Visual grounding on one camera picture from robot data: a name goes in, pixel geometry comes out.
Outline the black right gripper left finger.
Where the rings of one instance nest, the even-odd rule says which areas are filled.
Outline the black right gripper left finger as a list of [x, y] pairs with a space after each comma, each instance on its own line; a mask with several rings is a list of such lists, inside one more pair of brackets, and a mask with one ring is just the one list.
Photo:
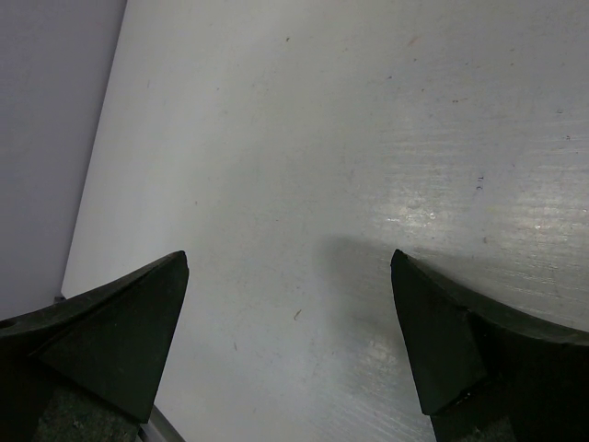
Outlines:
[[1, 322], [4, 441], [135, 441], [189, 281], [184, 251]]

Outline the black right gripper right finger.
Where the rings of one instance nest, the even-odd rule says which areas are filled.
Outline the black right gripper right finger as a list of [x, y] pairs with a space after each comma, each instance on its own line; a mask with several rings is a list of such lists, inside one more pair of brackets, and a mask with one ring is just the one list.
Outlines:
[[587, 332], [485, 297], [401, 250], [391, 283], [436, 440], [587, 440]]

